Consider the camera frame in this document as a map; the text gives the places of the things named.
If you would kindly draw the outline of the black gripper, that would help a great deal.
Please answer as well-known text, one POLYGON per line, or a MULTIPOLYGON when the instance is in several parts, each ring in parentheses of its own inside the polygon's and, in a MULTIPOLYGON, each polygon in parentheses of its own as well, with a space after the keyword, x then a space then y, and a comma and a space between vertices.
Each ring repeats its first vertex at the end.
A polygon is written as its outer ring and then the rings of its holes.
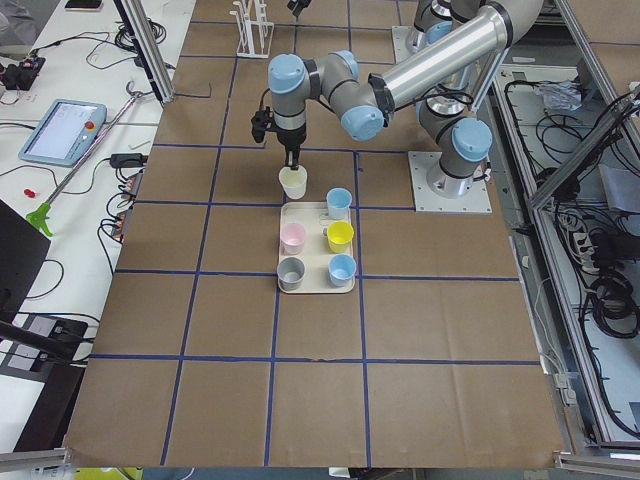
POLYGON ((302 125, 301 127, 293 130, 277 126, 276 136, 279 143, 285 149, 285 164, 287 171, 298 171, 300 168, 299 157, 301 145, 306 140, 306 126, 302 125))
POLYGON ((289 0, 287 8, 290 11, 303 11, 310 5, 310 3, 311 0, 289 0))

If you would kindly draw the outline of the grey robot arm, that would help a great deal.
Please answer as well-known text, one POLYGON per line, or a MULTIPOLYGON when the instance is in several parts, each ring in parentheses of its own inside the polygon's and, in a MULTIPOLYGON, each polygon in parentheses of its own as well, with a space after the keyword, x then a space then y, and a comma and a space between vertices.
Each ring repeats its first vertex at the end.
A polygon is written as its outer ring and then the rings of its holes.
POLYGON ((405 47, 415 53, 435 43, 451 31, 454 22, 462 24, 474 18, 480 6, 479 0, 418 1, 405 47))
POLYGON ((323 97, 352 139, 369 141, 388 126, 399 108, 482 56, 519 41, 542 5, 541 1, 482 1, 474 17, 383 74, 370 75, 364 84, 358 82, 358 63, 348 50, 312 59, 277 55, 268 67, 273 115, 263 124, 252 119, 254 138, 260 138, 260 129, 275 132, 285 149, 285 167, 298 170, 300 147, 306 140, 306 102, 323 97))

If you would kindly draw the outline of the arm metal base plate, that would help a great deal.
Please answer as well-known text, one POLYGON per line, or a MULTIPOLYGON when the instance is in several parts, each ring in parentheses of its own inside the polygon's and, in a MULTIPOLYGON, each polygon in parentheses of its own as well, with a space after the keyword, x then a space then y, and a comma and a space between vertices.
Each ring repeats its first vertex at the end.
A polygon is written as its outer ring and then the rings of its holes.
POLYGON ((396 63, 414 55, 425 44, 425 33, 414 26, 393 26, 391 35, 396 63))
POLYGON ((492 207, 484 180, 449 177, 441 168, 440 152, 410 151, 409 170, 417 212, 488 215, 492 207))

